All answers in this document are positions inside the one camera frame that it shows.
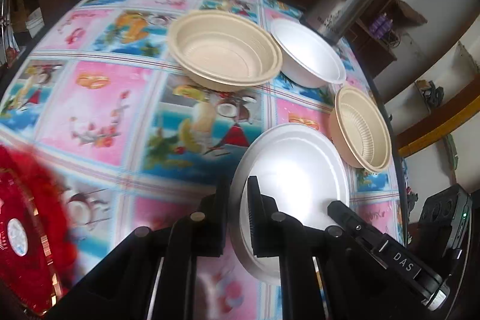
colorful tablecloth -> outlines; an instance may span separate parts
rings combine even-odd
[[[171,225],[233,176],[266,129],[297,122],[328,135],[340,86],[309,89],[282,74],[236,93],[195,85],[169,56],[166,32],[192,9],[244,16],[265,29],[301,12],[277,0],[83,0],[40,41],[3,96],[0,141],[35,153],[64,186],[81,278],[135,227]],[[336,47],[347,83],[371,91],[348,43]],[[402,240],[393,162],[372,175],[346,166],[350,205]],[[207,319],[279,319],[280,288],[251,277],[230,241],[199,259]]]

table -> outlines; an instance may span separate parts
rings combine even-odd
[[[280,74],[218,93],[184,76],[165,38],[171,21],[192,9],[229,11],[267,30],[275,18],[301,16],[277,0],[82,0],[28,55],[2,98],[0,141],[33,144],[64,187],[77,279],[134,228],[170,226],[195,210],[217,174],[233,176],[266,129],[297,122],[328,135],[341,86],[303,88]],[[346,83],[371,95],[346,40],[335,50]],[[402,243],[393,161],[377,175],[345,168],[352,209]],[[228,239],[221,258],[200,258],[197,269],[203,317],[281,318],[280,288],[251,277]]]

shelf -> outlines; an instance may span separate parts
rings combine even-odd
[[[392,115],[392,129],[396,135],[429,115],[425,101],[414,83],[386,103],[385,108]]]
[[[445,105],[465,88],[476,74],[474,60],[460,40],[419,79],[431,80],[436,87],[443,87],[445,95],[442,105]]]
[[[480,112],[480,75],[444,105],[397,136],[400,156],[407,157],[453,132]]]

white foam plate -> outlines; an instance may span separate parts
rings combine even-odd
[[[257,258],[250,238],[246,181],[256,175],[260,192],[275,198],[279,211],[305,226],[335,225],[327,215],[331,201],[349,205],[349,186],[340,155],[330,140],[302,124],[282,124],[252,143],[230,188],[229,232],[235,253],[255,278],[280,285],[278,258]]]

white wall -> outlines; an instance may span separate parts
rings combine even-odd
[[[403,1],[421,13],[428,23],[406,30],[410,37],[402,37],[400,46],[393,50],[397,61],[375,78],[375,84],[384,98],[420,76],[425,65],[438,55],[444,43],[456,34],[480,5],[479,0]]]
[[[480,113],[452,136],[458,153],[457,182],[468,192],[480,189]]]
[[[448,159],[442,141],[407,157],[409,186],[418,194],[418,201],[410,213],[409,223],[420,219],[425,200],[450,187]]]
[[[442,86],[445,92],[444,101],[448,102],[468,85],[476,70],[471,55],[480,64],[480,16],[460,38],[465,50],[459,50],[455,44],[437,63],[427,70],[419,79],[433,80],[436,86]],[[412,83],[404,91],[385,104],[388,114],[391,114],[392,128],[396,135],[424,119],[428,110],[423,98]]]

